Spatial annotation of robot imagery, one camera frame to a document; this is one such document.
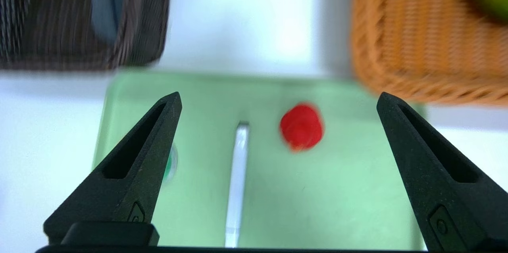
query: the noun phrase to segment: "red strawberry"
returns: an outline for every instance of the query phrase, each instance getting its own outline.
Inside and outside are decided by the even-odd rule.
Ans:
[[[281,119],[281,134],[293,152],[309,150],[323,138],[323,124],[317,108],[299,103]]]

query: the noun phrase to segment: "white surface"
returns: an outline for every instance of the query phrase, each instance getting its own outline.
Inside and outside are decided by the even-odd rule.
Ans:
[[[108,81],[0,75],[0,252],[47,244],[44,220],[90,171]]]
[[[249,147],[249,125],[241,123],[236,128],[229,198],[225,218],[225,247],[238,247],[242,224],[243,190],[245,188],[245,172],[247,171],[247,153]]]
[[[159,67],[350,76],[350,0],[171,0]]]
[[[171,0],[156,69],[350,77],[349,14],[350,0]],[[43,221],[90,170],[109,80],[0,75],[0,252],[46,244]],[[506,109],[437,107],[429,115],[506,186]]]

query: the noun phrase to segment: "green cutting board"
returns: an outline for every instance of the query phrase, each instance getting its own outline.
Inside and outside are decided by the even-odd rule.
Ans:
[[[107,92],[94,165],[162,96],[180,92],[178,166],[152,222],[159,245],[223,246],[235,131],[250,124],[240,247],[421,249],[376,112],[353,82],[123,72]],[[325,135],[294,154],[283,114],[319,107]]]

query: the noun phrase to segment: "brown wicker basket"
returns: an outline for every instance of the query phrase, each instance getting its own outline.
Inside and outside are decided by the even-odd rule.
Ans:
[[[91,0],[0,0],[0,69],[145,65],[164,49],[168,6],[169,0],[123,0],[116,42],[108,45],[92,30]]]
[[[471,0],[354,0],[352,56],[376,93],[508,104],[508,26],[477,13]]]

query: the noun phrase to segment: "orange wicker basket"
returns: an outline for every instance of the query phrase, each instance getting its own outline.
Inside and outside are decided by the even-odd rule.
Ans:
[[[508,105],[508,25],[471,0],[353,0],[352,56],[372,91],[415,102]]]

